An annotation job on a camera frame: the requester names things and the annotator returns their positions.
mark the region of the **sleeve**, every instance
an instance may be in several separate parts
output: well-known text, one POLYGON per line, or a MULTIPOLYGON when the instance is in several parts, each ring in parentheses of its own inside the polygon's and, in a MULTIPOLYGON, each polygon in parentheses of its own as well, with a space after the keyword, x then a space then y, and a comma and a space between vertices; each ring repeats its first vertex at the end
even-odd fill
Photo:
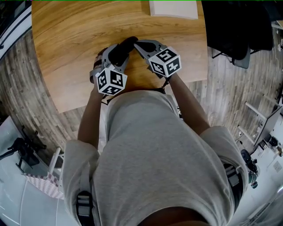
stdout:
POLYGON ((99 158, 94 146, 79 140, 66 143, 63 166, 63 192, 64 202, 69 213, 79 222, 76 215, 76 197, 80 192, 80 177, 85 172, 86 165, 90 165, 89 177, 91 179, 99 158))
POLYGON ((229 163, 237 168, 242 176, 245 191, 248 185, 248 170, 229 130, 223 126, 214 126, 202 132, 200 137, 216 152, 223 163, 229 163))

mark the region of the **white wall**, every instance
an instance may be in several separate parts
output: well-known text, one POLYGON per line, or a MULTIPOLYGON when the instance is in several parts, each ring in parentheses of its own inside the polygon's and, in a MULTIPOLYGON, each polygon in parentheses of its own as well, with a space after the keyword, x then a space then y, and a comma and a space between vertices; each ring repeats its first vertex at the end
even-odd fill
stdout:
MULTIPOLYGON (((283 123, 282 117, 278 119, 272 135, 275 136, 281 144, 283 144, 283 123)), ((278 163, 283 167, 283 157, 279 157, 270 148, 262 151, 257 148, 252 158, 256 158, 260 167, 260 175, 257 179, 258 187, 253 189, 249 186, 247 192, 240 201, 239 207, 229 222, 229 226, 238 226, 239 223, 247 220, 250 215, 254 215, 260 210, 277 193, 278 189, 283 185, 283 169, 276 172, 274 164, 278 163)))
MULTIPOLYGON (((21 137, 9 117, 0 126, 0 154, 7 151, 14 140, 21 137)), ((19 154, 0 161, 0 219, 7 226, 77 226, 65 210, 63 200, 49 197, 22 175, 15 165, 19 154)), ((47 175, 48 168, 41 162, 33 170, 23 164, 22 169, 33 174, 47 175)))

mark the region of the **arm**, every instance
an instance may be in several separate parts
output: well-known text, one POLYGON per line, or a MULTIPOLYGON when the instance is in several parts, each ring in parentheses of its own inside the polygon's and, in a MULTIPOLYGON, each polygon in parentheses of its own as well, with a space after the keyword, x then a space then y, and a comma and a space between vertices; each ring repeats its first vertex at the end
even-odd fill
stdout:
POLYGON ((99 117, 103 94, 98 92, 96 79, 80 122, 78 140, 93 145, 96 149, 99 140, 99 117))
POLYGON ((203 108, 177 74, 172 75, 169 83, 179 105, 184 122, 200 135, 210 127, 203 108))

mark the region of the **person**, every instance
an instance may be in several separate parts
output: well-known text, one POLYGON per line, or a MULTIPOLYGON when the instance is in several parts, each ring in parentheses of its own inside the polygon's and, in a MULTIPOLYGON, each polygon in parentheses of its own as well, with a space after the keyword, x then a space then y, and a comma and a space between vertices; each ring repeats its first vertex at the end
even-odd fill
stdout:
POLYGON ((101 155, 99 116, 103 94, 96 81, 77 140, 66 143, 63 190, 79 223, 78 194, 88 187, 96 226, 224 226, 235 200, 223 164, 248 185, 245 162, 228 129, 208 118, 181 78, 171 95, 137 90, 108 104, 107 143, 101 155))

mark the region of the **wooden table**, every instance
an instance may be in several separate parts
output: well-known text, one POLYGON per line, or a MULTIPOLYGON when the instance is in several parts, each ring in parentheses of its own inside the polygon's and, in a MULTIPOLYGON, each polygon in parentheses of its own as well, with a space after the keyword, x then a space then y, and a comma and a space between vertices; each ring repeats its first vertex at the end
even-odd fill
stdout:
MULTIPOLYGON (((130 36, 155 39, 181 55, 184 82, 207 79, 207 38, 203 8, 199 19, 150 16, 148 1, 32 2, 32 31, 40 69, 60 113, 85 106, 97 53, 130 36)), ((160 87, 136 50, 125 70, 126 90, 160 87)))

